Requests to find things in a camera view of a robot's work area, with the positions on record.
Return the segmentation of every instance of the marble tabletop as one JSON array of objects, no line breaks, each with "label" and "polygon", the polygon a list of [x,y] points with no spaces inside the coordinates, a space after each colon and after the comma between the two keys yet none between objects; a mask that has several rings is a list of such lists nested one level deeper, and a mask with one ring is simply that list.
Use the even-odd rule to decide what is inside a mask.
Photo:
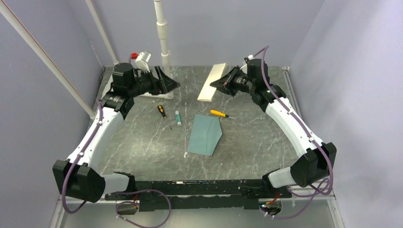
[{"label": "marble tabletop", "polygon": [[[181,83],[173,100],[136,97],[107,145],[98,172],[123,171],[138,181],[260,179],[294,163],[297,155],[290,141],[249,94],[238,92],[231,97],[217,91],[212,102],[197,101],[210,70],[211,66],[172,67],[173,78]],[[99,97],[110,75],[111,70],[104,74]],[[269,67],[269,76],[289,95],[280,67]],[[158,104],[165,108],[172,130],[158,112]],[[195,114],[211,115],[211,109],[236,120],[220,117],[222,137],[212,156],[188,153],[184,157]],[[176,124],[176,110],[182,126]]]}]

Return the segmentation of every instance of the screwdriver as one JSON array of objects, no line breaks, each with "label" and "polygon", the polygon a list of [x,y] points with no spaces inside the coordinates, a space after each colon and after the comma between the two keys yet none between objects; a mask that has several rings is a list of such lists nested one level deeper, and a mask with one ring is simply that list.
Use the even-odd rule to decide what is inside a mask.
[{"label": "screwdriver", "polygon": [[217,116],[222,116],[222,117],[225,117],[225,118],[231,118],[231,119],[236,120],[235,118],[230,117],[229,115],[224,114],[224,113],[219,112],[219,111],[211,110],[210,113],[211,113],[211,114],[214,114],[214,115],[217,115]]},{"label": "screwdriver", "polygon": [[160,111],[161,115],[163,115],[163,118],[164,118],[164,119],[166,120],[166,122],[168,123],[169,128],[172,130],[171,125],[169,124],[168,119],[167,119],[167,117],[166,117],[166,114],[165,114],[165,111],[164,111],[164,109],[163,109],[163,106],[159,104],[159,105],[157,106],[157,108],[158,108],[158,111]]}]

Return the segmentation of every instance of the white pipe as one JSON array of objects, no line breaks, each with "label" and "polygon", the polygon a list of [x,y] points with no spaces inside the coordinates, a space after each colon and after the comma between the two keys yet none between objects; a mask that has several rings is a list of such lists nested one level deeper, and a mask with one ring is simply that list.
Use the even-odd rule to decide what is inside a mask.
[{"label": "white pipe", "polygon": [[74,99],[84,108],[84,110],[89,114],[91,118],[95,118],[95,113],[84,101],[84,99],[78,94],[77,90],[71,85],[67,80],[61,70],[56,66],[56,64],[50,59],[47,53],[42,49],[42,47],[37,43],[37,41],[31,36],[28,30],[22,25],[22,23],[17,19],[15,14],[6,5],[6,3],[1,0],[0,12],[6,18],[6,20],[13,26],[13,28],[19,33],[19,35],[25,40],[25,42],[34,50],[38,57],[45,63],[45,65],[52,71],[52,73],[59,79],[59,81],[64,85],[64,87],[70,92]]},{"label": "white pipe", "polygon": [[164,73],[167,76],[171,77],[170,73],[171,62],[169,57],[168,44],[166,41],[168,24],[163,16],[163,4],[161,0],[154,0],[154,7],[155,7],[155,14],[157,15],[157,31],[161,43],[161,58],[163,61]]},{"label": "white pipe", "polygon": [[86,0],[86,4],[89,8],[89,11],[91,12],[91,16],[95,21],[96,27],[98,28],[99,33],[101,34],[102,40],[105,43],[106,48],[108,49],[109,54],[111,55],[112,61],[114,65],[118,64],[119,61],[116,58],[116,55],[112,49],[111,42],[108,39],[108,36],[106,35],[104,26],[102,25],[101,20],[98,17],[98,14],[96,13],[96,9],[94,7],[94,4],[92,3],[91,0]]}]

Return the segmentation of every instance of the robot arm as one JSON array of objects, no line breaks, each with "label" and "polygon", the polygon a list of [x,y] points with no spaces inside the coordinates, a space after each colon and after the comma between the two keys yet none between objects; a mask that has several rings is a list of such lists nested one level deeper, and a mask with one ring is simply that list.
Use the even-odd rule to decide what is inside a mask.
[{"label": "robot arm", "polygon": [[[263,185],[266,190],[275,191],[277,188],[294,184],[306,187],[328,176],[329,170],[326,160],[312,142],[315,140],[321,145],[321,148],[331,161],[332,166],[336,156],[336,147],[331,142],[323,143],[319,137],[312,133],[295,113],[289,100],[286,98],[286,94],[278,85],[271,84],[272,90],[289,108],[289,111],[285,110],[282,104],[271,94],[264,84],[260,70],[261,59],[246,59],[246,61],[246,70],[244,66],[242,67],[244,72],[242,72],[239,67],[235,67],[226,76],[212,82],[210,85],[231,96],[235,96],[238,91],[249,93],[252,97],[252,101],[280,126],[295,148],[299,159],[292,166],[263,175]],[[264,68],[265,72],[267,72],[266,64],[264,64]],[[310,132],[310,138],[308,138],[301,124],[291,113],[294,113]]]},{"label": "robot arm", "polygon": [[67,160],[57,160],[53,165],[59,192],[65,192],[62,196],[96,202],[104,194],[135,190],[134,176],[130,174],[98,174],[97,167],[103,151],[133,107],[134,97],[147,92],[152,95],[166,94],[180,86],[157,66],[154,70],[148,67],[141,70],[129,63],[120,63],[114,67],[112,77],[111,89],[102,98],[96,118],[81,143]]}]

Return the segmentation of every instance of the gray wall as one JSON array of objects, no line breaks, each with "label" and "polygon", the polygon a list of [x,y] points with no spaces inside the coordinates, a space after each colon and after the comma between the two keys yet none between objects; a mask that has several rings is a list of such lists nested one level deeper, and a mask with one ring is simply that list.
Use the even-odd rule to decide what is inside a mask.
[{"label": "gray wall", "polygon": [[302,115],[338,148],[345,225],[403,227],[403,2],[326,0],[291,64]]},{"label": "gray wall", "polygon": [[[63,0],[6,1],[84,99],[93,104],[101,66]],[[52,174],[83,137],[89,117],[0,15],[0,227],[49,227]]]},{"label": "gray wall", "polygon": [[[68,0],[102,65],[112,60],[84,1]],[[270,45],[267,61],[289,66],[324,0],[163,0],[173,66],[241,64]],[[150,50],[161,64],[152,0],[93,0],[118,60]]]}]

